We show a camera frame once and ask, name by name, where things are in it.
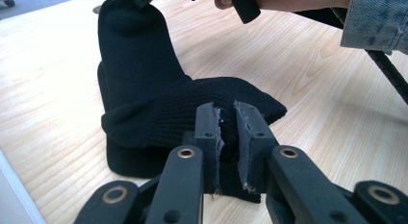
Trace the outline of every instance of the wooden table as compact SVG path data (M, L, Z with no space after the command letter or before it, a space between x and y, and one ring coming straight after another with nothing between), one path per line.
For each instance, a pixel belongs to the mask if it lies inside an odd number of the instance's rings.
M1 150L48 223L71 223L100 186L125 179L107 166L97 14L74 0L0 21ZM288 108L270 126L347 189L377 180L408 193L408 107L342 31L286 12L242 25L212 0L155 0L194 79L234 76ZM408 79L408 57L391 60ZM264 204L205 196L205 223L270 223Z

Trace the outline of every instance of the wood grain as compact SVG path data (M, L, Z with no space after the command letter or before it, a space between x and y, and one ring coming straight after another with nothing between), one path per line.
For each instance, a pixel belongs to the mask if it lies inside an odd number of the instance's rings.
M72 223L107 166L97 15L104 0L75 0L0 21L1 149L48 223ZM270 126L347 189L378 180L408 193L408 107L342 32L286 12L242 25L212 0L155 0L194 79L247 80L288 108ZM391 60L408 79L408 58ZM270 223L265 205L206 195L205 223Z

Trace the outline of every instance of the black sock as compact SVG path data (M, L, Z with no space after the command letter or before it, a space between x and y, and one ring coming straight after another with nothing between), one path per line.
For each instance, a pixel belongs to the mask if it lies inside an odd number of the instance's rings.
M225 195L258 202L242 191L236 170L238 131L234 101L253 105L267 124L286 109L266 93L237 78L192 80L174 54L166 21L153 6L138 11L128 0L108 0L99 14L102 63L98 81L106 110L107 157L116 173L152 178L161 173L168 152L194 130L195 110L214 102L225 146L221 152L221 189Z

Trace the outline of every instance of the denim sleeve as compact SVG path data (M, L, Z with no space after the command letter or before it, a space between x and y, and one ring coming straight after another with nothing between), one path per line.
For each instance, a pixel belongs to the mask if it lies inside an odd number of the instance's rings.
M408 55L408 0L351 0L342 46Z

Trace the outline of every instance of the human hand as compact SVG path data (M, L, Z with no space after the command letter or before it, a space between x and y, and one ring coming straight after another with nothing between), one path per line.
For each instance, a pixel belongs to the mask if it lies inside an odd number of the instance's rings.
M301 12L330 7L347 8L350 0L257 0L263 10ZM225 10L233 6L232 0L215 0L216 7Z

